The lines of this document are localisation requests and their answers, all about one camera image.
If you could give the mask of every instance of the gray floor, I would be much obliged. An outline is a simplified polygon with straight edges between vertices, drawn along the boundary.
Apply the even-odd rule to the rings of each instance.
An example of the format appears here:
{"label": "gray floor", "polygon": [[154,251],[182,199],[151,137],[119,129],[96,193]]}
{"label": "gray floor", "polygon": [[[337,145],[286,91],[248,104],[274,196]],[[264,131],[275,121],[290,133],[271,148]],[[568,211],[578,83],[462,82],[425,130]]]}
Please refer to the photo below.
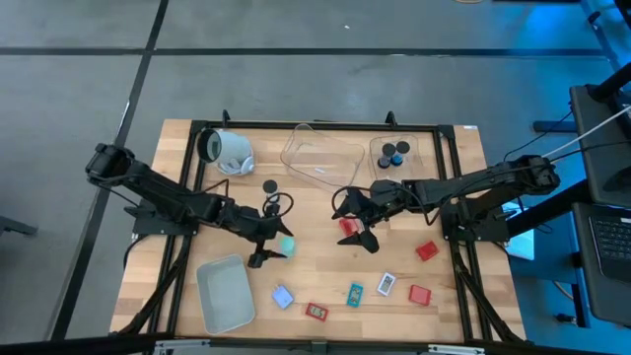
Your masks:
{"label": "gray floor", "polygon": [[[0,46],[144,47],[158,0],[0,4]],[[158,47],[598,48],[578,5],[449,0],[172,0]],[[0,214],[37,237],[0,239],[0,343],[40,340],[95,190],[83,169],[111,141],[137,56],[0,56]],[[127,146],[150,162],[165,118],[332,119],[479,126],[493,164],[568,111],[568,87],[611,73],[598,58],[154,57]],[[532,153],[571,139],[546,137]],[[573,173],[569,164],[561,174]],[[69,336],[108,330],[131,218],[110,199]]]}

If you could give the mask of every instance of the wooden tabletop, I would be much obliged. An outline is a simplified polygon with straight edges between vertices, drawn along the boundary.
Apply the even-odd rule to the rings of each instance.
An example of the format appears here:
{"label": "wooden tabletop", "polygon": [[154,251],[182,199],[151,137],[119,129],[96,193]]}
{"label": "wooden tabletop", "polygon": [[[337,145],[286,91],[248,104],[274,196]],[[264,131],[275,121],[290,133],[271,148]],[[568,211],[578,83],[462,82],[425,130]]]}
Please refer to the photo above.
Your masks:
{"label": "wooden tabletop", "polygon": [[[153,169],[178,180],[190,127],[190,120],[165,120],[158,143]],[[477,128],[456,126],[456,143],[464,174],[486,168]],[[222,337],[275,339],[330,339],[382,341],[463,341],[457,305],[454,271],[449,247],[442,238],[440,221],[428,227],[420,215],[400,213],[374,229],[381,249],[370,254],[361,247],[338,246],[342,238],[337,221],[332,221],[331,193],[288,175],[280,161],[280,153],[290,130],[238,129],[252,144],[256,169],[252,175],[230,177],[230,196],[240,205],[260,208],[265,193],[262,184],[269,178],[278,182],[279,190],[296,200],[293,210],[283,218],[295,235],[296,254],[289,260],[269,259],[259,269],[247,268],[247,278],[254,299],[256,316],[242,327],[222,333]],[[361,144],[367,156],[369,142],[387,132],[325,131],[326,135],[348,143]],[[438,178],[432,135],[413,133],[419,143],[423,162],[422,176]],[[443,144],[445,157],[449,147]],[[452,173],[449,159],[448,174]],[[195,154],[188,186],[192,187],[197,166]],[[204,186],[224,178],[213,167],[207,167]],[[370,186],[372,182],[365,157],[353,184]],[[151,236],[139,243],[129,255],[111,330],[127,325],[156,286],[165,237]],[[277,238],[266,244],[280,250]],[[433,241],[440,252],[423,262],[414,251]],[[506,255],[488,243],[476,244],[485,294],[499,315],[519,336],[525,332]],[[209,261],[237,253],[244,260],[254,245],[225,231],[200,227],[193,238],[190,258],[177,320],[176,335],[208,337],[204,328],[197,290],[196,269]],[[397,277],[388,297],[377,292],[384,274]],[[352,283],[363,285],[359,308],[346,306]],[[277,285],[284,285],[295,302],[281,310],[272,300]],[[411,285],[432,291],[427,307],[408,301]],[[159,330],[166,328],[171,294],[163,304]],[[329,309],[326,322],[307,317],[306,305],[313,302]],[[479,322],[473,298],[468,296],[474,334],[480,337]]]}

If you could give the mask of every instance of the red package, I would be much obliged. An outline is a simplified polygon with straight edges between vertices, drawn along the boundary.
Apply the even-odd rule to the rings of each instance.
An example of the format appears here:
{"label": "red package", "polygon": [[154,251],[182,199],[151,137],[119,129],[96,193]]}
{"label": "red package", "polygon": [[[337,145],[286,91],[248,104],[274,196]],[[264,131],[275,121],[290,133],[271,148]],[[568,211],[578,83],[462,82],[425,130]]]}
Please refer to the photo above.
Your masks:
{"label": "red package", "polygon": [[421,259],[423,261],[427,261],[430,258],[432,258],[432,256],[438,253],[438,248],[436,248],[436,245],[434,244],[434,242],[428,242],[424,244],[423,246],[417,248],[416,253],[418,253],[418,255],[421,256]]}
{"label": "red package", "polygon": [[423,306],[429,306],[432,291],[424,289],[421,286],[412,285],[410,287],[409,300]]}
{"label": "red package", "polygon": [[359,231],[359,228],[357,227],[357,222],[355,222],[355,219],[351,218],[340,219],[339,228],[341,228],[342,232],[344,232],[344,237],[350,237],[354,235],[357,231]]}

